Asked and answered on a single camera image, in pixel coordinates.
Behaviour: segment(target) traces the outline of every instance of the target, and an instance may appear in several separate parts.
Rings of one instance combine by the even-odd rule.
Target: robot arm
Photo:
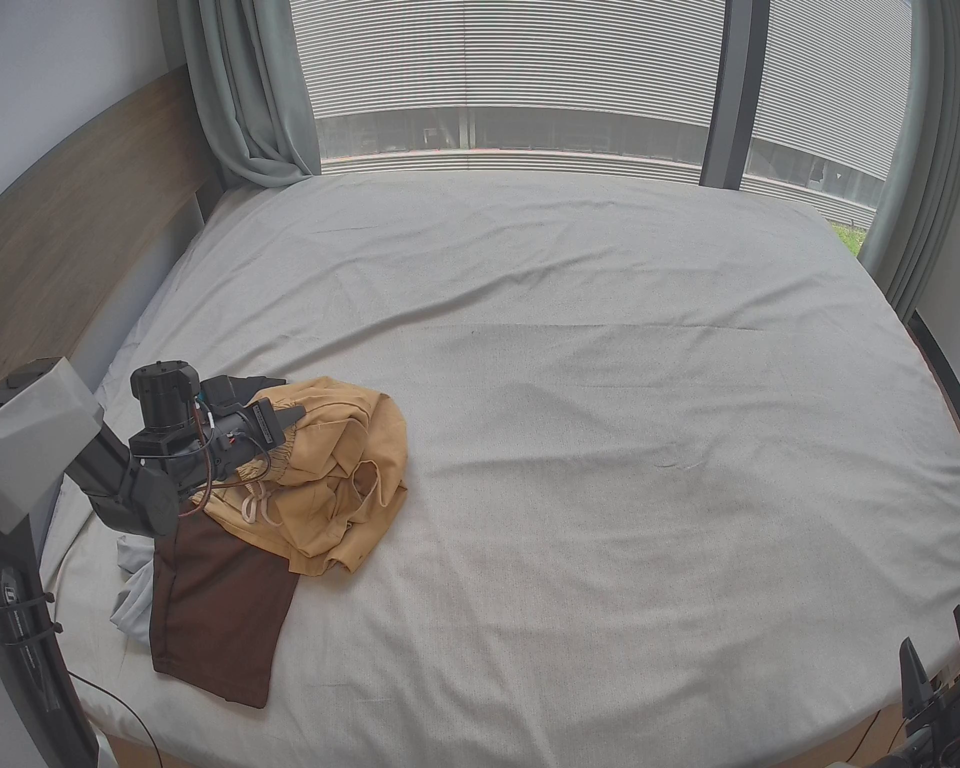
[[[131,387],[144,428],[127,447],[64,358],[17,369],[0,381],[0,533],[12,531],[62,472],[108,527],[172,533],[197,490],[283,444],[283,429],[303,408],[274,411],[265,398],[244,403],[284,383],[265,376],[201,382],[180,360],[140,368]]]

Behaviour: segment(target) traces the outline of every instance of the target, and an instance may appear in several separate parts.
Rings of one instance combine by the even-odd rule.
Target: grass
[[[854,256],[860,253],[860,246],[863,245],[863,240],[867,236],[866,229],[847,227],[846,225],[834,224],[833,222],[830,223],[830,226],[833,227],[833,231],[837,233],[837,237],[843,240],[844,245],[850,249],[850,253]]]

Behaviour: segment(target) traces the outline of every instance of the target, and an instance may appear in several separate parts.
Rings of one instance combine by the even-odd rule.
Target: white bed sheet
[[[198,766],[763,765],[956,644],[960,436],[812,208],[568,174],[317,178],[218,210],[114,362],[329,374],[409,423],[406,506],[302,578],[257,711],[108,621],[116,534],[64,491],[68,665]],[[78,685],[109,731],[130,716]]]

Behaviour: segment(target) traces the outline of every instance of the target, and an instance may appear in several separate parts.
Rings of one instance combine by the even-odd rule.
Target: wooden bed frame
[[[69,357],[184,205],[196,195],[206,218],[221,194],[185,67],[63,139],[0,195],[0,376],[37,357]],[[899,709],[778,768],[866,765],[903,740]],[[110,741],[124,768],[156,765],[152,749]]]

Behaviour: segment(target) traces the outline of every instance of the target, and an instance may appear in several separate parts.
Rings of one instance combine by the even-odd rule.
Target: white wall
[[[920,297],[917,311],[960,377],[960,207],[953,214],[943,253]]]
[[[156,0],[2,0],[0,190],[166,71]]]
[[[87,120],[166,71],[156,0],[0,0],[0,191]],[[133,268],[122,300],[101,313],[107,319],[99,319],[98,335],[107,344],[119,346],[198,226],[193,202]],[[87,346],[85,364],[95,376],[113,355]],[[43,765],[2,685],[0,744],[4,765]]]

